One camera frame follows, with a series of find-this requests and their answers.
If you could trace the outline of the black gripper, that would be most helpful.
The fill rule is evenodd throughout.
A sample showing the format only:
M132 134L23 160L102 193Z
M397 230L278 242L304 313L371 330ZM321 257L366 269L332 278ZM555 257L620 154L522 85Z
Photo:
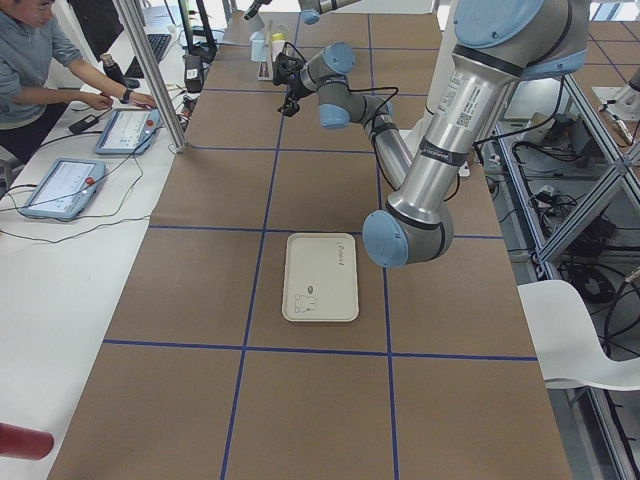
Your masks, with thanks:
M296 115L300 111L298 101L310 95L310 90L304 85L301 78L304 66L304 60L283 52L280 52L273 62L273 85L286 87L284 102L277 108L277 111L284 117Z
M260 9L263 6L269 5L270 3L271 3L271 0L253 0L251 5L245 10L243 14L243 18L246 21L253 19L258 15Z

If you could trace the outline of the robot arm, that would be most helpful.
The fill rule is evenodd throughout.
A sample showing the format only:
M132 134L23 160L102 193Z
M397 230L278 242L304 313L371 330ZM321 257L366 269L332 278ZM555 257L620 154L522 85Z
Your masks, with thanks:
M358 3L359 0L298 0L302 20L307 25L315 24L320 16L329 12L339 10ZM255 0L244 12L243 19L246 21L254 19L262 6L269 5L271 0Z
M504 90L512 83L559 77L587 56L586 1L461 1L451 12L453 71L419 145L411 151L386 101L350 88L353 49L335 42L308 60L281 52L274 85L286 88L280 112L318 98L327 129L359 124L366 131L393 191L362 227L368 256L401 267L441 256L453 238L445 196Z

